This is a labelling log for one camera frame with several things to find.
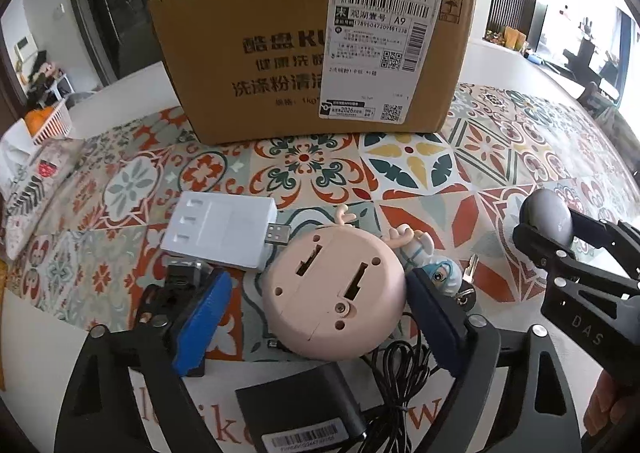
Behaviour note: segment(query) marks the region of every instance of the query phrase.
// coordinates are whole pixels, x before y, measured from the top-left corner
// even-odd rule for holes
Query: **pink round device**
[[[262,299],[270,330],[287,348],[312,359],[350,359],[373,350],[398,324],[404,271],[383,240],[344,224],[323,226],[276,258]]]

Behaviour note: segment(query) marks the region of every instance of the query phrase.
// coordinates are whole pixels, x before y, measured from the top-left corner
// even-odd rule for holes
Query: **qr code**
[[[402,52],[392,52],[385,50],[382,52],[382,61],[380,68],[388,68],[389,70],[399,70],[402,61]]]
[[[380,120],[398,120],[401,113],[402,106],[398,106],[397,104],[385,104]]]

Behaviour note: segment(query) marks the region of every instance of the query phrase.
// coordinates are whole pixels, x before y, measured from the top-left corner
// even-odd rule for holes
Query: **antler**
[[[349,208],[347,207],[346,204],[342,204],[338,206],[337,210],[335,210],[334,220],[338,226],[343,226],[348,222],[353,222],[357,218],[355,214],[347,213],[348,210]]]
[[[407,243],[414,239],[414,230],[411,227],[405,227],[402,235],[397,229],[391,227],[389,229],[389,238],[382,238],[382,241],[386,243],[391,249],[398,249],[404,247]]]

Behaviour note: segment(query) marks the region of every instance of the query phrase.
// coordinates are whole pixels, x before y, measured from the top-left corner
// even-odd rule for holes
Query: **black power adapter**
[[[258,453],[322,452],[365,438],[366,423],[336,363],[236,390]]]

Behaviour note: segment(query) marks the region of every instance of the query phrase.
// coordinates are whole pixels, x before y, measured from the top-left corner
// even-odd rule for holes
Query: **yellow flower petal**
[[[406,160],[406,163],[409,165],[409,169],[414,173],[416,178],[420,181],[420,183],[424,187],[428,187],[429,183],[427,182],[427,170],[424,168],[424,162],[418,157],[409,157]]]
[[[409,144],[411,142],[411,133],[396,133],[394,137],[396,141],[402,142],[402,144]]]
[[[384,146],[378,146],[367,151],[372,155],[380,155],[382,157],[400,157],[402,150],[395,144],[385,144]]]
[[[444,148],[442,146],[436,146],[435,144],[429,144],[428,142],[419,142],[415,145],[415,149],[418,150],[420,155],[433,155],[434,153],[441,152]]]

